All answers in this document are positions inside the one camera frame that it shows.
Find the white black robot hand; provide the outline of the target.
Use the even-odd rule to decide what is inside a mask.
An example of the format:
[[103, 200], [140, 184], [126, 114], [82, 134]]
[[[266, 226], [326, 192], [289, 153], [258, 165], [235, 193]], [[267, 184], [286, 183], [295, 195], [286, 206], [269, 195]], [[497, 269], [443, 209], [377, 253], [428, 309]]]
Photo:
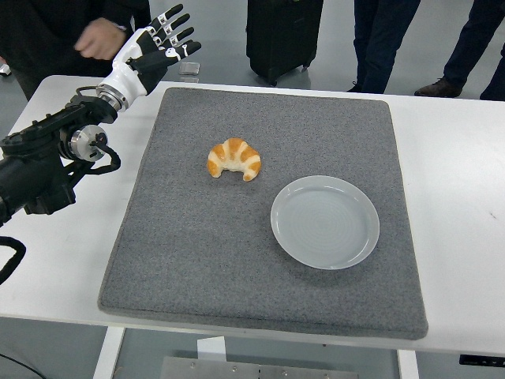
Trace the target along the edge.
[[96, 95], [114, 99], [121, 109], [149, 95], [170, 66], [201, 48], [189, 38], [194, 28], [185, 24], [188, 20], [183, 5], [177, 4], [138, 28], [114, 57], [112, 71], [96, 87]]

